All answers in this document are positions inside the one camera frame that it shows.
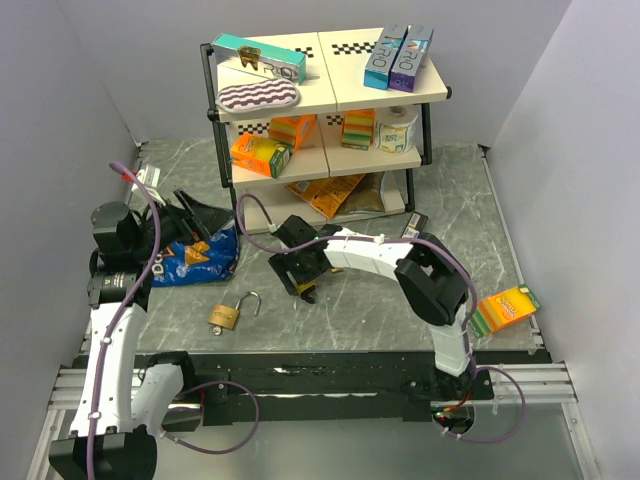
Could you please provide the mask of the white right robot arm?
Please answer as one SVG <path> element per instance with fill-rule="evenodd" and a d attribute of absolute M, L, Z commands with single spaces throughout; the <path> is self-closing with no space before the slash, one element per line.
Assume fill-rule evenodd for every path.
<path fill-rule="evenodd" d="M 303 287 L 331 269 L 355 269 L 398 283 L 413 312 L 427 323 L 434 342 L 438 390 L 459 398 L 472 384 L 471 350 L 463 320 L 467 273 L 433 236 L 387 239 L 326 224 L 317 230 L 297 215 L 269 227 L 287 248 L 269 258 L 286 291 L 307 302 Z"/>

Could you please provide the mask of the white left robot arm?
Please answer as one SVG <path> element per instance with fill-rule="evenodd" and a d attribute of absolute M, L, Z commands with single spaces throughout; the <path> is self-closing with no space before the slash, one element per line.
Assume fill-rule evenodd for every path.
<path fill-rule="evenodd" d="M 171 246 L 193 246 L 217 234 L 235 241 L 233 213 L 177 189 L 178 202 L 139 213 L 112 201 L 91 214 L 91 344 L 81 399 L 67 438 L 52 442 L 49 462 L 64 479 L 150 479 L 161 422 L 174 400 L 198 387 L 185 351 L 155 354 L 132 389 L 138 338 L 145 323 L 152 267 Z"/>

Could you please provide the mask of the orange snack packet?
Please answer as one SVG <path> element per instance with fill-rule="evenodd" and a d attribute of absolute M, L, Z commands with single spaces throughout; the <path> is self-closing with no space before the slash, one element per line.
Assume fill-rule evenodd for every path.
<path fill-rule="evenodd" d="M 332 219 L 364 177 L 365 174 L 353 174 L 301 180 L 286 184 L 285 189 L 326 219 Z"/>

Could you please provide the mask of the orange sponge box front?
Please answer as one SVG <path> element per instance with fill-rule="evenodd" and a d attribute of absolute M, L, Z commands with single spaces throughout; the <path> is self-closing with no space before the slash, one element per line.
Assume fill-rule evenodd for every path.
<path fill-rule="evenodd" d="M 292 148 L 276 140 L 245 133 L 231 147 L 234 165 L 270 178 L 278 178 L 288 165 Z"/>

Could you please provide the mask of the orange sponge box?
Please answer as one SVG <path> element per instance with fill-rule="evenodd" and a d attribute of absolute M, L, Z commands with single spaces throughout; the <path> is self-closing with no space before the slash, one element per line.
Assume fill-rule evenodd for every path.
<path fill-rule="evenodd" d="M 311 132 L 315 122 L 316 116 L 312 114 L 275 117 L 269 122 L 268 137 L 297 151 Z"/>
<path fill-rule="evenodd" d="M 270 178 L 278 178 L 288 165 L 292 148 L 276 140 L 245 133 L 231 147 L 234 165 Z"/>

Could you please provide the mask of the large brass padlock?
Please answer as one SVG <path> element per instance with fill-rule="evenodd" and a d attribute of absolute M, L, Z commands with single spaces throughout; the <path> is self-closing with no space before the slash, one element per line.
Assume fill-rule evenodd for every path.
<path fill-rule="evenodd" d="M 237 321 L 240 318 L 241 306 L 248 298 L 256 299 L 256 306 L 253 315 L 257 316 L 260 312 L 262 299 L 255 291 L 245 293 L 234 307 L 218 304 L 212 309 L 208 318 L 208 324 L 210 325 L 211 332 L 215 336 L 222 335 L 225 330 L 235 329 Z"/>

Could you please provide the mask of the brown seed bag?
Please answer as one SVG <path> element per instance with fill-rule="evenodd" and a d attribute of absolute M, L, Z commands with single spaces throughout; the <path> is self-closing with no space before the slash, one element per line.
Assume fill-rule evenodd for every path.
<path fill-rule="evenodd" d="M 337 210 L 339 215 L 358 212 L 383 212 L 382 184 L 385 173 L 366 174 Z"/>

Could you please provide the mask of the beige three-tier shelf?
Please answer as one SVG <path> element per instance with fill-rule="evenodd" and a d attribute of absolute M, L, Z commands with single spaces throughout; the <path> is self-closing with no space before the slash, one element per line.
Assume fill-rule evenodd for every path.
<path fill-rule="evenodd" d="M 220 91 L 229 86 L 254 84 L 259 77 L 223 66 L 222 50 L 211 43 L 200 47 L 209 103 L 207 117 L 213 128 L 221 183 L 231 197 L 255 193 L 270 207 L 277 220 L 294 213 L 313 224 L 324 218 L 286 190 L 286 185 L 314 179 L 358 173 L 382 172 L 387 189 L 385 214 L 415 208 L 414 171 L 432 162 L 430 106 L 448 99 L 445 85 L 431 59 L 419 68 L 410 93 L 376 90 L 363 84 L 364 67 L 380 31 L 377 28 L 262 36 L 260 42 L 299 53 L 306 58 L 307 76 L 299 85 L 299 100 L 289 108 L 228 113 L 218 105 Z M 418 136 L 423 146 L 401 155 L 376 148 L 368 151 L 344 148 L 340 127 L 349 110 L 416 105 L 421 121 Z M 263 135 L 274 117 L 312 114 L 317 122 L 301 149 L 278 178 L 270 178 L 233 164 L 230 148 L 245 133 Z"/>

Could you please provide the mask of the orange sponge box rear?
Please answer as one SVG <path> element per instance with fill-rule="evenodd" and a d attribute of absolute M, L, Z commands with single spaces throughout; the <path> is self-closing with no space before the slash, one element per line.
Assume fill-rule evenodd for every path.
<path fill-rule="evenodd" d="M 315 122 L 316 116 L 312 114 L 275 117 L 269 122 L 268 137 L 297 151 L 311 132 Z"/>

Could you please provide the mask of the colourful sponge stack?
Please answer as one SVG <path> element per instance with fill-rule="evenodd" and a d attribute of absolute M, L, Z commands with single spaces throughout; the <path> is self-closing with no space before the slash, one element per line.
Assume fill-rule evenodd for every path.
<path fill-rule="evenodd" d="M 345 148 L 368 150 L 373 139 L 374 124 L 374 109 L 346 111 L 342 122 L 342 146 Z"/>

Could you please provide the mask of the toilet paper roll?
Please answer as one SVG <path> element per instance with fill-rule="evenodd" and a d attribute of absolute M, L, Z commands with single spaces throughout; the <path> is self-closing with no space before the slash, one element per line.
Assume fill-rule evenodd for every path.
<path fill-rule="evenodd" d="M 406 153 L 414 146 L 419 108 L 416 105 L 377 108 L 373 144 L 382 152 Z"/>

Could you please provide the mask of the orange sponge pack on table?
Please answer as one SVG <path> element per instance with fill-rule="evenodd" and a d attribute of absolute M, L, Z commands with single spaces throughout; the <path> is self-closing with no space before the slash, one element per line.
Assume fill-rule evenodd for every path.
<path fill-rule="evenodd" d="M 529 319 L 540 308 L 534 292 L 526 284 L 521 284 L 483 299 L 470 325 L 474 334 L 482 338 Z"/>

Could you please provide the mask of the blue toothpaste box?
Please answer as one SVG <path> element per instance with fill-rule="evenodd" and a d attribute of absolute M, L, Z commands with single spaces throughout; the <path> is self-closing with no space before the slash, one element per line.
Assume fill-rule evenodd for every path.
<path fill-rule="evenodd" d="M 366 87 L 388 88 L 392 66 L 408 30 L 408 25 L 398 23 L 383 28 L 365 66 L 363 84 Z"/>

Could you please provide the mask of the purple toothpaste box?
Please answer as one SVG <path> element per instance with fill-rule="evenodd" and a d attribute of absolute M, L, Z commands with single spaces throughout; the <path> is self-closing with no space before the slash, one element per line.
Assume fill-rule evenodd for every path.
<path fill-rule="evenodd" d="M 389 76 L 389 87 L 412 92 L 421 65 L 431 47 L 434 29 L 412 25 L 404 39 Z"/>

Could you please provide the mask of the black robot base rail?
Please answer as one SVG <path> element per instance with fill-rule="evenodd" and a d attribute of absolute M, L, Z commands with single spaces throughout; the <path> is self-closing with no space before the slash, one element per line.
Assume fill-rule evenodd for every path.
<path fill-rule="evenodd" d="M 491 400 L 490 376 L 448 380 L 425 351 L 196 353 L 181 399 L 207 426 L 240 421 L 398 418 L 429 422 L 433 407 Z"/>

